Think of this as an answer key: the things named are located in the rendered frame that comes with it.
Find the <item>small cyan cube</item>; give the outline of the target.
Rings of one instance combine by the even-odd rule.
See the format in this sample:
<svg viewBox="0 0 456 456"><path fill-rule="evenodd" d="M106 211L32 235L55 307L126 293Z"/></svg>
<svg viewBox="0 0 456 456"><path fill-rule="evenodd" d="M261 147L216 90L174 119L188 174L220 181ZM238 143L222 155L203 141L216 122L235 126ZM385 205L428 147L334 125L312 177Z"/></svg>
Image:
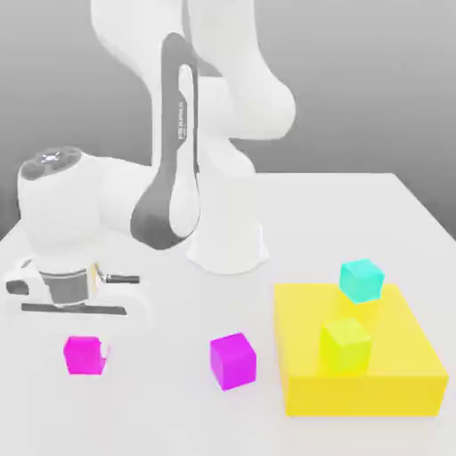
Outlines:
<svg viewBox="0 0 456 456"><path fill-rule="evenodd" d="M345 262L339 275L340 290L356 305L381 298L385 274L370 259Z"/></svg>

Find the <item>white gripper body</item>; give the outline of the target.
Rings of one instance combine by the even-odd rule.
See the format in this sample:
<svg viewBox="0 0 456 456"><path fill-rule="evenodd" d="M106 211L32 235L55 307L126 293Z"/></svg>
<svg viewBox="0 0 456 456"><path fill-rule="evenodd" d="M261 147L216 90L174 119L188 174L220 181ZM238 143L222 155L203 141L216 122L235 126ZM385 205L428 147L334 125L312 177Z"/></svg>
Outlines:
<svg viewBox="0 0 456 456"><path fill-rule="evenodd" d="M104 287L80 304L22 303L21 322L62 333L140 333L151 327L151 306L137 287Z"/></svg>

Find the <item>small magenta cube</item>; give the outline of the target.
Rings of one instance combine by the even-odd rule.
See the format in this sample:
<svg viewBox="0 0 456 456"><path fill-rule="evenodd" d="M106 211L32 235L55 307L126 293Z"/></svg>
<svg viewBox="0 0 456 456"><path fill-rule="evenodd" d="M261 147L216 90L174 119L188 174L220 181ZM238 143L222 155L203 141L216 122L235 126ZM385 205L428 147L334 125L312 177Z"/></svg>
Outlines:
<svg viewBox="0 0 456 456"><path fill-rule="evenodd" d="M209 363L223 391L257 379L257 354L241 332L211 340Z"/></svg>
<svg viewBox="0 0 456 456"><path fill-rule="evenodd" d="M107 356L97 337L71 336L63 347L64 360L70 375L102 375Z"/></svg>

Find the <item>small yellow-green cube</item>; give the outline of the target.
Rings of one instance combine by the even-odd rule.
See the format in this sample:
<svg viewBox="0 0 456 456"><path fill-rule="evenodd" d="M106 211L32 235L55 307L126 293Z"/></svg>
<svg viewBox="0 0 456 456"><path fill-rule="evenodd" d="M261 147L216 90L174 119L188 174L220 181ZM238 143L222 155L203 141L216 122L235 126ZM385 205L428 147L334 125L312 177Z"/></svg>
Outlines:
<svg viewBox="0 0 456 456"><path fill-rule="evenodd" d="M372 339L354 317L327 321L322 325L322 367L331 374L355 374L367 369Z"/></svg>

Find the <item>large yellow box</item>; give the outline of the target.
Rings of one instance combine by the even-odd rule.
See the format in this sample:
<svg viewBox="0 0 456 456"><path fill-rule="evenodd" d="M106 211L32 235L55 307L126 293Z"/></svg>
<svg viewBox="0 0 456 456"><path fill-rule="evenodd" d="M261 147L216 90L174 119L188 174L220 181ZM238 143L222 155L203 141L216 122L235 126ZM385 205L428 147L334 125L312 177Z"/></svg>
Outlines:
<svg viewBox="0 0 456 456"><path fill-rule="evenodd" d="M435 416L448 372L400 289L355 305L333 283L274 287L273 322L289 416ZM336 373L321 352L325 323L355 318L372 338L365 370Z"/></svg>

